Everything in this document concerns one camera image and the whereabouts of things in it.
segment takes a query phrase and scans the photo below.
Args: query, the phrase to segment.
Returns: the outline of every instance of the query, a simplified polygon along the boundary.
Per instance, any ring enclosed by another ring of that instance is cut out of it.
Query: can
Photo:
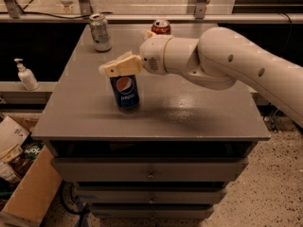
[[[164,19],[158,19],[153,21],[151,31],[156,34],[170,34],[171,27],[169,21]]]
[[[116,104],[120,108],[132,108],[139,103],[135,75],[110,78]]]
[[[112,41],[105,16],[101,13],[94,13],[89,17],[89,22],[95,49],[100,52],[110,50]]]

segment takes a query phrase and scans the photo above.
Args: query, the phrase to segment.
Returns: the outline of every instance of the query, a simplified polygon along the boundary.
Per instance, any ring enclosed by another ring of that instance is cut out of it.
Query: white robotic arm
[[[156,35],[140,46],[140,57],[150,73],[178,74],[213,90],[227,89],[238,79],[303,128],[303,68],[231,29],[212,27],[200,39]]]

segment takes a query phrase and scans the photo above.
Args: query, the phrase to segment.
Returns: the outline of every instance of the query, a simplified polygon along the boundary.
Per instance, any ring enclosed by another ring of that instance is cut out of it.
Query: concrete floor
[[[152,0],[149,9],[141,5],[147,0],[96,0],[100,10],[115,13],[186,13],[192,9],[184,6],[191,0]],[[210,14],[230,13],[234,0],[210,0]],[[27,10],[62,13],[60,0],[35,0]],[[79,12],[78,6],[73,12]],[[227,195],[217,205],[215,212],[204,221],[197,219],[98,219],[90,215],[82,226],[182,226],[182,227],[303,227],[303,136],[287,117],[277,122],[279,132],[272,132],[268,142],[259,142],[249,155],[249,165],[239,178],[227,186]],[[56,196],[45,216],[45,227],[74,227],[79,216],[66,213]]]

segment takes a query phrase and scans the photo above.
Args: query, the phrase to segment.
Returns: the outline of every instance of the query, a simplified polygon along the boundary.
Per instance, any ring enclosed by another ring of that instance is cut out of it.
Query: spray bottle
[[[23,59],[15,59],[19,70],[18,77],[29,91],[35,90],[39,87],[37,79],[32,74],[31,70],[25,68],[24,65],[20,63],[22,60]]]

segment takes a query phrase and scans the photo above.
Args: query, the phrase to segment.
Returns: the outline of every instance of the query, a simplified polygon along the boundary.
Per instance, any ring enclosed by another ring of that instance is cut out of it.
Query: drawer knob
[[[147,176],[147,178],[148,178],[149,181],[152,181],[152,180],[155,179],[155,176],[153,175],[153,173],[152,173],[151,170],[150,170],[150,173],[149,173],[149,175]]]
[[[155,200],[154,200],[153,197],[151,197],[151,199],[150,199],[150,204],[154,204],[154,203],[155,203]]]

